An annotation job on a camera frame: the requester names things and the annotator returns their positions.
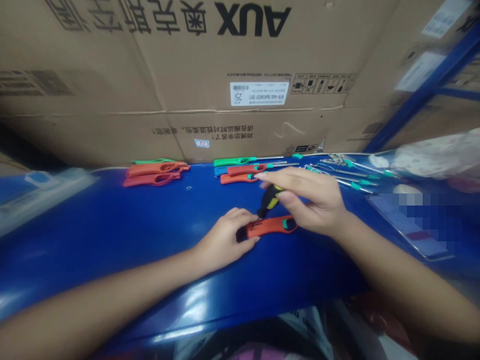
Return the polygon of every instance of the white label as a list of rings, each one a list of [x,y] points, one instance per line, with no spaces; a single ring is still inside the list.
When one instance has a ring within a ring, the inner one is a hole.
[[[195,139],[195,146],[199,147],[199,148],[209,148],[210,147],[210,141]]]
[[[232,106],[285,105],[289,82],[231,82]]]
[[[472,2],[473,0],[446,0],[421,33],[441,39]]]
[[[395,90],[417,91],[445,58],[445,55],[424,52],[395,86]]]

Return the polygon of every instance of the screwdriver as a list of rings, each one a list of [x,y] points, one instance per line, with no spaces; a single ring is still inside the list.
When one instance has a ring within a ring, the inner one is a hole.
[[[261,198],[261,205],[256,215],[258,216],[258,220],[255,221],[252,228],[257,225],[257,223],[267,217],[267,214],[270,210],[276,207],[279,203],[278,195],[284,191],[280,186],[271,184],[269,187],[266,188],[263,197]]]

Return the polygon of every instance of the barcode label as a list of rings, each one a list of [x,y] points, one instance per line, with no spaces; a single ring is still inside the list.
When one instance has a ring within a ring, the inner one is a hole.
[[[371,124],[368,124],[366,126],[362,134],[376,134],[380,131],[383,125],[384,125],[383,122],[372,122]]]
[[[72,96],[67,85],[60,80],[59,76],[51,70],[29,71],[35,82],[50,96]]]
[[[395,86],[395,90],[415,92],[445,60],[445,55],[424,52]]]
[[[441,39],[472,2],[473,0],[446,0],[421,33]]]
[[[231,82],[231,106],[285,105],[289,92],[288,81]]]
[[[73,96],[74,94],[51,70],[0,71],[0,97]]]
[[[43,94],[38,90],[6,91],[0,89],[0,97],[4,96],[43,96]]]

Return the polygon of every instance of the blue metal shelf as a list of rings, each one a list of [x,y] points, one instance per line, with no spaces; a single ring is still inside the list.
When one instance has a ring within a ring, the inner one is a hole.
[[[480,93],[444,87],[480,52],[480,23],[477,23],[445,58],[430,77],[405,101],[390,121],[366,146],[363,152],[376,153],[422,110],[435,95],[480,101]]]

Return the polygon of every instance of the red plastic part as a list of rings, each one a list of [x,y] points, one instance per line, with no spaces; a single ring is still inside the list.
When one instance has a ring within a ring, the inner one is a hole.
[[[230,176],[227,174],[220,175],[220,184],[231,184],[231,183],[254,183],[258,181],[256,177],[249,178],[250,174],[242,174],[237,176]]]
[[[186,165],[182,161],[133,165],[126,172],[126,176],[133,178],[149,174],[166,174],[173,170],[178,170],[178,172],[190,170],[190,165]]]
[[[127,177],[123,183],[124,188],[137,185],[162,186],[168,184],[173,179],[180,179],[180,172],[170,172],[166,174],[149,174],[135,177]]]
[[[298,225],[296,223],[295,223],[295,227],[291,230],[285,229],[283,225],[284,220],[290,220],[293,218],[294,217],[292,215],[287,215],[287,216],[272,217],[269,219],[264,219],[262,221],[259,221],[256,225],[255,225],[255,222],[251,222],[245,226],[246,237],[250,239],[255,236],[262,236],[270,233],[283,233],[283,234],[293,233],[298,228]]]
[[[257,174],[267,170],[267,165],[247,165],[247,166],[234,166],[229,167],[226,171],[230,176],[237,176],[241,174]]]

